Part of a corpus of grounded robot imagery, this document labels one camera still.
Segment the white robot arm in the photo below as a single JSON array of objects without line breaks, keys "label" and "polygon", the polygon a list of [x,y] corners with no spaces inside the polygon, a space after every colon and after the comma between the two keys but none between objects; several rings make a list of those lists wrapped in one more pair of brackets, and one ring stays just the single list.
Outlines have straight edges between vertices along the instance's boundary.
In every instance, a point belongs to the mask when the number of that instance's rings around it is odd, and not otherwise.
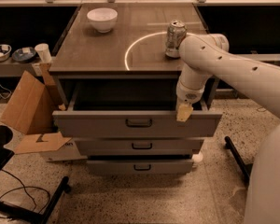
[{"label": "white robot arm", "polygon": [[280,118],[280,66],[228,53],[224,35],[190,34],[179,46],[184,62],[176,86],[177,104],[190,107],[216,76]]}]

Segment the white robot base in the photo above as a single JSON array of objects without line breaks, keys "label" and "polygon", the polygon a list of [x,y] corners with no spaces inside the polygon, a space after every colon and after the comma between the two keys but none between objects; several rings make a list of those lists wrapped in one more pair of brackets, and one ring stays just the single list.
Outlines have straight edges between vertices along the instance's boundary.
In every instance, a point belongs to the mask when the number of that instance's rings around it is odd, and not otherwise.
[{"label": "white robot base", "polygon": [[244,224],[280,224],[280,125],[263,140],[255,157]]}]

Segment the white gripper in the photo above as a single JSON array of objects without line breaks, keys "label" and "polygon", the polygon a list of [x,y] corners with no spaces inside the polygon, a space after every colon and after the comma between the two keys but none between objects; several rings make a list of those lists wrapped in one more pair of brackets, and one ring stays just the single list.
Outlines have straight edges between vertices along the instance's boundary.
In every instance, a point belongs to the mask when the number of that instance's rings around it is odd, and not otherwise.
[{"label": "white gripper", "polygon": [[192,111],[191,104],[195,104],[201,100],[203,96],[204,88],[194,90],[186,87],[181,81],[176,85],[176,100],[179,102],[176,108],[176,120],[186,122]]}]

